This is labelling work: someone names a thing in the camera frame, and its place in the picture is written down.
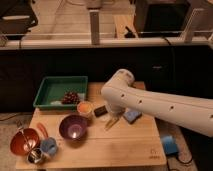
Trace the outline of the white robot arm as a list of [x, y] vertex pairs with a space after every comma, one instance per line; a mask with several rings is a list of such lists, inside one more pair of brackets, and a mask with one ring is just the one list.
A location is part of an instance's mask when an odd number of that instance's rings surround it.
[[213, 137], [213, 99], [151, 92], [133, 88], [134, 75], [119, 69], [104, 84], [101, 95], [116, 115], [130, 108]]

